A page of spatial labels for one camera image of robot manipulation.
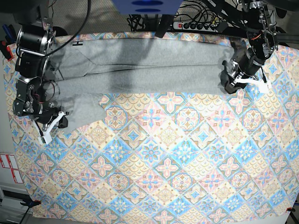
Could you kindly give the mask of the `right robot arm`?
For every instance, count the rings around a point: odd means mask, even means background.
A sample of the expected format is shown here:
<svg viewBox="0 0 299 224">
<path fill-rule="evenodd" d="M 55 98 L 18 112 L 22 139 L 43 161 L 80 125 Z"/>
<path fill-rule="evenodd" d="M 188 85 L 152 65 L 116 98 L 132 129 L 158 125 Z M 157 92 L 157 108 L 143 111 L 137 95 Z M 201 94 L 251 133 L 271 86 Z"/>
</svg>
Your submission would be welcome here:
<svg viewBox="0 0 299 224">
<path fill-rule="evenodd" d="M 60 93 L 58 85 L 45 77 L 49 67 L 49 53 L 54 37 L 52 19 L 49 17 L 47 0 L 21 1 L 14 19 L 21 24 L 16 38 L 17 61 L 15 69 L 20 73 L 16 82 L 16 99 L 13 112 L 16 116 L 28 116 L 40 134 L 40 144 L 52 141 L 54 127 L 68 126 L 61 105 L 57 102 Z"/>
</svg>

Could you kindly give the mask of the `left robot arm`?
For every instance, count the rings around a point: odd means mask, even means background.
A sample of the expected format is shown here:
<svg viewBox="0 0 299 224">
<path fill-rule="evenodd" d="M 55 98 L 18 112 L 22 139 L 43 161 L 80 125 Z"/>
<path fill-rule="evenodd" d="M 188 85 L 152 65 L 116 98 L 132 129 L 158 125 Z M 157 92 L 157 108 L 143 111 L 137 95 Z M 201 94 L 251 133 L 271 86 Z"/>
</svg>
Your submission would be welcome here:
<svg viewBox="0 0 299 224">
<path fill-rule="evenodd" d="M 245 31 L 249 41 L 249 48 L 243 56 L 228 64 L 227 75 L 222 78 L 226 93 L 234 94 L 248 84 L 257 86 L 261 93 L 268 93 L 271 89 L 270 80 L 265 74 L 261 78 L 256 76 L 266 60 L 278 49 L 275 26 L 266 3 L 261 0 L 240 0 L 241 10 L 224 0 L 206 0 L 205 3 L 224 21 Z"/>
</svg>

